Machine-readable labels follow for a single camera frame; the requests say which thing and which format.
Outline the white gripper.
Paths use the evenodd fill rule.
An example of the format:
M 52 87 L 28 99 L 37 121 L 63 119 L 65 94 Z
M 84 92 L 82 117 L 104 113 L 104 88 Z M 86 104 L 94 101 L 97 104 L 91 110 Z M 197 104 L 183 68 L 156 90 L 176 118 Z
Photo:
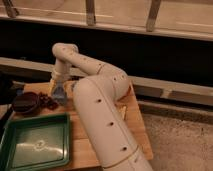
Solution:
M 51 95 L 51 93 L 56 85 L 56 82 L 61 82 L 61 83 L 64 82 L 62 84 L 62 87 L 63 87 L 65 96 L 67 96 L 67 82 L 66 81 L 69 79 L 69 77 L 70 77 L 70 68 L 67 65 L 62 66 L 62 67 L 55 66 L 51 73 L 51 80 L 49 82 L 49 87 L 48 87 L 48 95 Z

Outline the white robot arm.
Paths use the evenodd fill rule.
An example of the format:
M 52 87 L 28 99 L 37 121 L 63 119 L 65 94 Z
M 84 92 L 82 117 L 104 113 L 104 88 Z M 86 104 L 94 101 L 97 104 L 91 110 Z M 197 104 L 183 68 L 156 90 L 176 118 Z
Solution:
M 70 67 L 86 76 L 73 86 L 73 102 L 90 143 L 104 171 L 153 171 L 142 149 L 119 114 L 115 102 L 126 95 L 130 80 L 126 72 L 78 51 L 74 44 L 56 43 L 51 96 L 67 101 L 64 83 Z

